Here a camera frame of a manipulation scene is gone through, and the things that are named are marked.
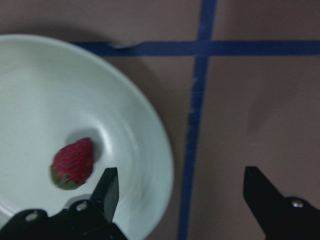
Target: screw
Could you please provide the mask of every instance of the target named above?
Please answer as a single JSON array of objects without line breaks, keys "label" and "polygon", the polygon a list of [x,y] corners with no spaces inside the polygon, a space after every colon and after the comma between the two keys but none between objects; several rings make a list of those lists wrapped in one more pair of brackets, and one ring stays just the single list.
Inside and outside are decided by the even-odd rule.
[{"label": "screw", "polygon": [[291,204],[294,208],[303,208],[304,207],[304,203],[299,199],[293,199],[291,201]]},{"label": "screw", "polygon": [[38,218],[38,213],[37,213],[37,211],[34,211],[34,212],[28,214],[28,215],[25,217],[25,220],[26,220],[27,222],[31,222],[31,221],[33,221],[33,220],[36,220],[37,218]]},{"label": "screw", "polygon": [[85,210],[87,207],[88,207],[87,202],[84,201],[84,202],[78,204],[78,205],[75,207],[75,209],[80,212],[80,211],[82,211],[82,210]]}]

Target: strawberry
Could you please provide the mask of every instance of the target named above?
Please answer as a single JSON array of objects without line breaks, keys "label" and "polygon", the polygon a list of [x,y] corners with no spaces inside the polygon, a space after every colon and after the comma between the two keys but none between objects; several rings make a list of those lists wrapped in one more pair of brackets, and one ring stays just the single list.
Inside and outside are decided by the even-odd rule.
[{"label": "strawberry", "polygon": [[53,182],[64,190],[81,186],[94,169],[93,143],[89,137],[60,149],[51,165]]}]

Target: white plate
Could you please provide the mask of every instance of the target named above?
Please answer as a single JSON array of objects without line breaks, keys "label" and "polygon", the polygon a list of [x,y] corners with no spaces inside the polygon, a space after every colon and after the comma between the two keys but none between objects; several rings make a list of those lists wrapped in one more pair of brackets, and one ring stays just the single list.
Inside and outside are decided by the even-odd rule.
[{"label": "white plate", "polygon": [[[49,165],[60,148],[91,137],[98,157],[87,183],[62,190]],[[166,210],[173,160],[156,112],[113,66],[69,43],[32,35],[0,36],[0,225],[30,208],[50,216],[90,194],[117,167],[114,222],[144,239]]]}]

